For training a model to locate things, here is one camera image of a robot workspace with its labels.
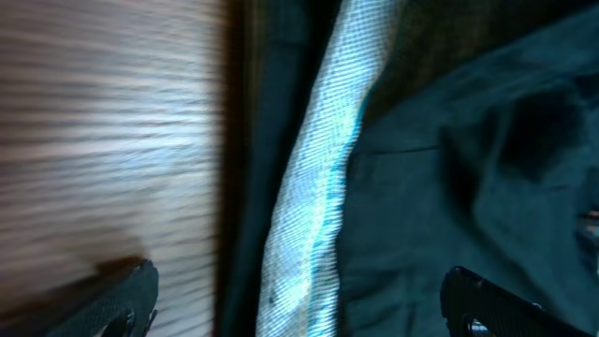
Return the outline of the black shorts grey waistband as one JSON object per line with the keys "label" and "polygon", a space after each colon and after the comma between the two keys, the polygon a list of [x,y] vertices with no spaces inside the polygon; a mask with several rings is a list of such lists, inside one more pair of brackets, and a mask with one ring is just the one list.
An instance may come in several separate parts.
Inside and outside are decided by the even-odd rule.
{"label": "black shorts grey waistband", "polygon": [[250,1],[220,336],[446,336],[465,267],[598,332],[594,1]]}

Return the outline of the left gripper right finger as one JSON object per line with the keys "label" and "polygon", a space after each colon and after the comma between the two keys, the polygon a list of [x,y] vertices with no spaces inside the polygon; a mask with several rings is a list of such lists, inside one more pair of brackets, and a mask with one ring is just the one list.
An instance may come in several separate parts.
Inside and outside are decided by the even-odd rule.
{"label": "left gripper right finger", "polygon": [[592,337],[462,266],[444,277],[440,302],[450,337]]}

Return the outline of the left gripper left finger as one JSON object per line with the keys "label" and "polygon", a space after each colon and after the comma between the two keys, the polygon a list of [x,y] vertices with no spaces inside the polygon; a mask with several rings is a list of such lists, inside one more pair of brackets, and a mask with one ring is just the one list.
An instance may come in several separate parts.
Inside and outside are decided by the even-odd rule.
{"label": "left gripper left finger", "polygon": [[142,259],[52,311],[51,337],[145,337],[157,315],[159,274]]}

